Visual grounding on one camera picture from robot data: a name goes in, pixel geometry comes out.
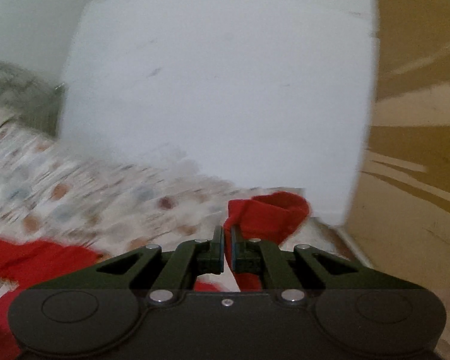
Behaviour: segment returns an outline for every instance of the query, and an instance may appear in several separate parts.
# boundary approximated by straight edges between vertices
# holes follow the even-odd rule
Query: circular cap
[[[31,352],[80,356],[118,344],[139,315],[137,298],[126,289],[29,289],[10,305],[8,324]]]
[[[425,289],[335,289],[315,314],[324,330],[352,351],[404,356],[432,349],[445,327],[440,300]]]
[[[225,307],[230,307],[232,304],[233,304],[233,300],[231,300],[231,299],[222,300],[222,305],[224,305]]]
[[[282,292],[282,298],[287,302],[299,302],[305,298],[305,292],[299,289],[286,289]]]
[[[152,291],[149,296],[154,302],[164,303],[173,298],[173,292],[167,289],[156,289]]]
[[[45,300],[42,306],[45,316],[62,323],[82,321],[94,315],[97,309],[97,298],[83,291],[59,292]]]

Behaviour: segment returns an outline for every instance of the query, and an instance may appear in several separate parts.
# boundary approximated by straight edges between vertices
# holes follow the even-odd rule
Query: silver screw
[[[157,303],[168,302],[173,298],[173,292],[167,289],[156,289],[150,293],[150,299]]]
[[[286,289],[282,292],[282,298],[288,302],[298,302],[305,298],[305,292],[299,289]]]
[[[233,304],[233,300],[231,300],[231,299],[224,299],[224,300],[222,300],[222,304],[225,307],[230,307]]]

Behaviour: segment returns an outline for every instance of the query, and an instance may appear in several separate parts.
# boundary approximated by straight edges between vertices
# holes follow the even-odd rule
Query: folded red cloth
[[[228,219],[225,221],[226,258],[231,264],[231,227],[238,225],[243,238],[260,238],[280,245],[292,235],[310,215],[307,201],[294,193],[275,192],[271,195],[254,196],[251,199],[228,202]],[[262,288],[258,276],[234,274],[242,291]]]
[[[42,240],[16,245],[0,239],[0,278],[19,285],[0,298],[0,360],[14,359],[20,352],[7,321],[13,299],[27,287],[90,266],[97,257],[95,252],[79,246]]]

